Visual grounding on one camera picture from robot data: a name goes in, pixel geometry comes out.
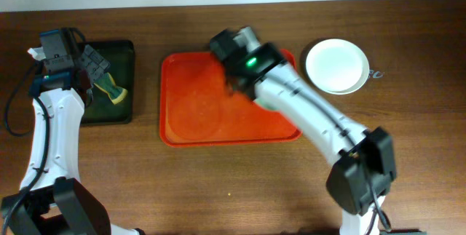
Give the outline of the yellow green sponge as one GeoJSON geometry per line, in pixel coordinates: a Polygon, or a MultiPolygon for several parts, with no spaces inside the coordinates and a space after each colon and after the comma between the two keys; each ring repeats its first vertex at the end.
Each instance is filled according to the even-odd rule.
{"type": "Polygon", "coordinates": [[[106,93],[114,105],[121,103],[128,94],[128,91],[125,88],[116,84],[110,73],[104,73],[94,82],[94,85],[102,92],[106,93]]]}

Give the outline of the light green plate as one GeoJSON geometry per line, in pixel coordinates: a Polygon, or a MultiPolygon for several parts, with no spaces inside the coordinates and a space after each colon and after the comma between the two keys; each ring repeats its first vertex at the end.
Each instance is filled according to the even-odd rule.
{"type": "Polygon", "coordinates": [[[253,101],[257,106],[260,108],[271,111],[271,112],[278,112],[279,108],[276,104],[275,98],[265,98],[265,97],[258,97],[253,101]]]}

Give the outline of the white plate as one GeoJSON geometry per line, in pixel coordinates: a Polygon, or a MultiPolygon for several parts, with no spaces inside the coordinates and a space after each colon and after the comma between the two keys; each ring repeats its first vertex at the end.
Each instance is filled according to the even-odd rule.
{"type": "Polygon", "coordinates": [[[343,90],[366,83],[369,61],[356,44],[343,39],[326,39],[316,43],[305,59],[309,80],[320,90],[343,90]]]}

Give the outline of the light blue plate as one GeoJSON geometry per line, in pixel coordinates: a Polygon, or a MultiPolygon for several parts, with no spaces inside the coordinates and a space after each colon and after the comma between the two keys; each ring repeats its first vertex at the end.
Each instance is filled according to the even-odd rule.
{"type": "Polygon", "coordinates": [[[354,84],[351,87],[349,87],[347,89],[343,89],[343,90],[333,90],[333,89],[329,89],[329,88],[323,88],[322,91],[324,91],[324,92],[326,92],[328,94],[332,94],[332,95],[348,95],[348,94],[352,94],[352,93],[358,91],[364,85],[365,85],[364,83],[354,84]]]}

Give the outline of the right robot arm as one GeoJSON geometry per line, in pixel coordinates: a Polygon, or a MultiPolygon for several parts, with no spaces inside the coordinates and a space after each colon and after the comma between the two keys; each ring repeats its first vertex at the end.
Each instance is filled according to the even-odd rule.
{"type": "Polygon", "coordinates": [[[324,155],[331,166],[326,189],[342,209],[340,234],[380,234],[380,226],[391,232],[382,204],[397,177],[392,136],[334,108],[273,43],[260,43],[249,27],[221,31],[209,48],[234,90],[281,113],[324,155]]]}

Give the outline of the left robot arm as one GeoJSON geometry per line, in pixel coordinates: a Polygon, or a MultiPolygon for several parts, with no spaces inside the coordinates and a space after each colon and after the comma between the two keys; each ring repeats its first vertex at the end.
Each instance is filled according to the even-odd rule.
{"type": "Polygon", "coordinates": [[[81,184],[79,128],[92,88],[110,63],[78,28],[39,35],[29,95],[35,113],[31,155],[17,194],[1,201],[1,232],[14,234],[142,234],[111,223],[106,208],[81,184]]]}

